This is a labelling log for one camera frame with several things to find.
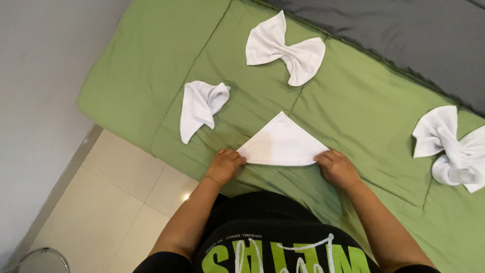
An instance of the white towel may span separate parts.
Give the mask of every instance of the white towel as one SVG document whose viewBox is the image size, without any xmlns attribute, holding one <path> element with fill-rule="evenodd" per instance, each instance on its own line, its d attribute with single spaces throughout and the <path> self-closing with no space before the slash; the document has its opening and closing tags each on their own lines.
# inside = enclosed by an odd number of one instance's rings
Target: white towel
<svg viewBox="0 0 485 273">
<path fill-rule="evenodd" d="M 430 156 L 445 151 L 433 164 L 436 181 L 456 186 L 465 184 L 469 192 L 485 186 L 485 126 L 456 138 L 456 106 L 435 108 L 421 117 L 414 128 L 414 157 Z"/>
<path fill-rule="evenodd" d="M 237 151 L 248 163 L 306 166 L 328 148 L 280 112 Z"/>
<path fill-rule="evenodd" d="M 180 115 L 180 137 L 189 143 L 193 134 L 205 123 L 214 129 L 213 115 L 221 110 L 229 99 L 231 87 L 224 83 L 210 85 L 195 81 L 185 84 Z"/>
<path fill-rule="evenodd" d="M 246 44 L 246 64 L 261 65 L 281 58 L 290 73 L 288 84 L 300 86 L 317 73 L 325 55 L 325 44 L 316 37 L 286 46 L 285 32 L 283 11 L 253 28 Z"/>
</svg>

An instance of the gray bedsheet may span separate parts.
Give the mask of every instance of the gray bedsheet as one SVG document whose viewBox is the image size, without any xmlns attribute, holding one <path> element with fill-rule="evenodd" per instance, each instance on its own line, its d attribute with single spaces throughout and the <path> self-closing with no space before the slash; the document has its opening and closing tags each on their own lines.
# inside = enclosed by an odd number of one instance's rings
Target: gray bedsheet
<svg viewBox="0 0 485 273">
<path fill-rule="evenodd" d="M 485 0 L 264 0 L 485 116 Z"/>
</svg>

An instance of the hand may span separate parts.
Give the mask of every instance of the hand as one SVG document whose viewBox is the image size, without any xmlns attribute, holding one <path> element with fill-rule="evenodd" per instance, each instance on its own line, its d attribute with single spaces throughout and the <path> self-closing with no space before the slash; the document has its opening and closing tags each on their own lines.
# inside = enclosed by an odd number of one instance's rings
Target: hand
<svg viewBox="0 0 485 273">
<path fill-rule="evenodd" d="M 204 178 L 211 178 L 221 187 L 236 176 L 238 167 L 246 164 L 246 158 L 231 149 L 221 149 L 209 166 Z"/>
<path fill-rule="evenodd" d="M 363 183 L 350 159 L 339 151 L 325 151 L 313 160 L 317 161 L 325 180 L 334 187 L 347 192 L 354 185 Z"/>
</svg>

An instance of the tile floor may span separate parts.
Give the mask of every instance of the tile floor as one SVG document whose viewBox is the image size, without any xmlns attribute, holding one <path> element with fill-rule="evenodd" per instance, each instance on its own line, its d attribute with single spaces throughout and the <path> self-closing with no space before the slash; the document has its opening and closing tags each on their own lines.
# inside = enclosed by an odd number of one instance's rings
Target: tile floor
<svg viewBox="0 0 485 273">
<path fill-rule="evenodd" d="M 32 249 L 57 249 L 72 273 L 133 272 L 195 186 L 105 130 Z"/>
</svg>

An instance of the green bedsheet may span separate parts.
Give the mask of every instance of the green bedsheet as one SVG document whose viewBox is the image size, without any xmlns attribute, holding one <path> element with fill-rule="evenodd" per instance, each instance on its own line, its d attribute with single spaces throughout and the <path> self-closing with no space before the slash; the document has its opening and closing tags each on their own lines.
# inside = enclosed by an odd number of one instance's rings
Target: green bedsheet
<svg viewBox="0 0 485 273">
<path fill-rule="evenodd" d="M 251 0 L 134 0 L 87 75 L 77 103 L 95 123 L 199 179 L 214 153 L 239 148 L 280 111 L 327 147 L 345 153 L 438 269 L 481 272 L 485 189 L 445 186 L 430 173 L 437 156 L 412 158 L 411 136 L 431 109 L 455 104 L 342 42 L 287 17 L 286 44 L 321 37 L 326 53 L 303 86 L 287 84 L 282 60 L 247 66 L 252 28 L 277 14 Z M 180 140 L 184 84 L 231 86 L 229 101 L 188 145 Z M 458 139 L 485 125 L 459 107 Z M 370 254 L 348 200 L 315 165 L 247 165 L 229 196 L 269 190 L 292 197 L 324 223 L 350 233 Z"/>
</svg>

